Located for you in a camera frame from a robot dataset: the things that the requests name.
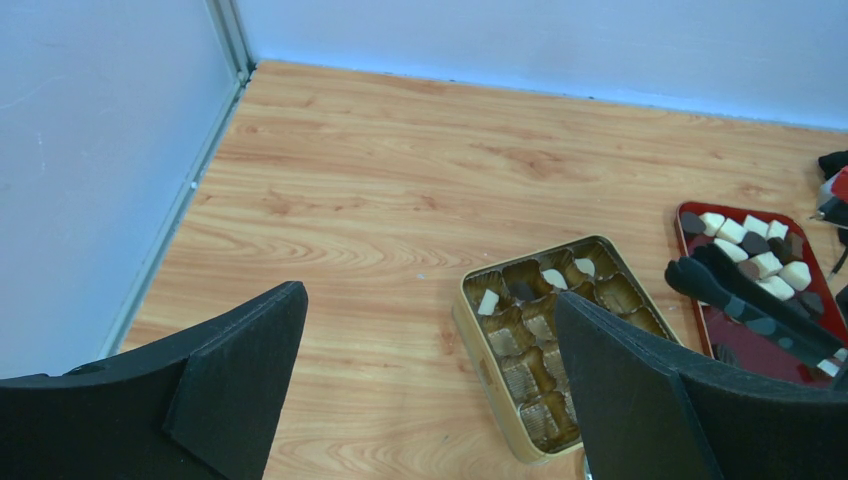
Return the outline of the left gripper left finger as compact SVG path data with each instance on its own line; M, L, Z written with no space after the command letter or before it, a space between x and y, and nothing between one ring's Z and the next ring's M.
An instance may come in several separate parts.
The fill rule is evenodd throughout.
M1 383L5 479L259 479L301 342L288 281L134 350Z

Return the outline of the dark chocolate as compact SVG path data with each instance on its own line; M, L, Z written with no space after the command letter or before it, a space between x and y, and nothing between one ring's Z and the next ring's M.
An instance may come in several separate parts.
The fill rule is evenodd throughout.
M522 302L532 302L536 299L533 288L525 281L516 281L508 285L511 295Z

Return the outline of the metal tongs black tips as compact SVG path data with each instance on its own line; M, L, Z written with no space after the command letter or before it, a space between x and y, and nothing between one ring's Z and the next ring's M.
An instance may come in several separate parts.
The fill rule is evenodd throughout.
M834 377L847 360L835 335L748 278L714 244L669 261L664 277L673 290L721 310L808 367Z

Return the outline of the red chocolate tray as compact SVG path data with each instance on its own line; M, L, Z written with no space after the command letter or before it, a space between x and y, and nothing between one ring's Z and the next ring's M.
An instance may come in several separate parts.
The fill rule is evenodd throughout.
M696 201L675 213L680 257L665 280L689 297L705 353L777 380L828 388L847 364L847 324L800 225Z

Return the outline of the gold chocolate tin box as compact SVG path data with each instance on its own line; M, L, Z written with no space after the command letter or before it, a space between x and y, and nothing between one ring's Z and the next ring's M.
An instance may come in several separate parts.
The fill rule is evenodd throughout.
M589 258L596 275L575 266ZM556 268L569 288L548 284L542 271ZM532 302L511 295L525 281ZM500 295L497 311L479 316L486 289ZM626 322L678 342L679 336L608 238L590 235L473 270L462 277L452 315L481 380L497 423L515 457L544 464L581 447L569 381L557 343L554 312L561 292L574 292Z

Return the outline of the white chocolate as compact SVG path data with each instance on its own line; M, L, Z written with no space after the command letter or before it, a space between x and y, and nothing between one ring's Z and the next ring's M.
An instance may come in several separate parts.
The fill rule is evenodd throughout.
M477 307L479 316L491 316L497 309L500 301L500 295L493 290L486 289Z
M576 268L583 274L594 277L596 275L596 266L595 263L589 258L576 258L575 261Z
M542 271L542 276L544 280L550 284L551 286L561 289L567 290L569 288L568 282L565 276L556 268L549 268Z

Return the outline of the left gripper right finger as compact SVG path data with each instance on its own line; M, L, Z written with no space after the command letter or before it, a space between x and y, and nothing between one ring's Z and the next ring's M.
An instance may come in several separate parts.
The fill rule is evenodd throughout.
M566 292L558 343L596 479L843 479L847 396L729 366Z

